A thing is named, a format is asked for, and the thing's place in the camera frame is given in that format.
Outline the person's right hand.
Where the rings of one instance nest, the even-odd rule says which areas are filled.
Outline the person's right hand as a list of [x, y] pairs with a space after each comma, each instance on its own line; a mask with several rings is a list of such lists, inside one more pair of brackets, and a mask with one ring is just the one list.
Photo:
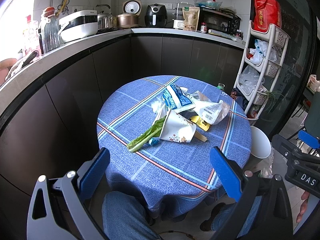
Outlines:
[[302, 196], [301, 196], [301, 200], [303, 201], [301, 206], [300, 206], [300, 211], [297, 215], [297, 218], [296, 218], [296, 223], [299, 223], [302, 218], [303, 218], [303, 215], [304, 213], [306, 212], [307, 210], [307, 207], [308, 207], [308, 199], [309, 199], [309, 196], [310, 196], [310, 193], [305, 191]]

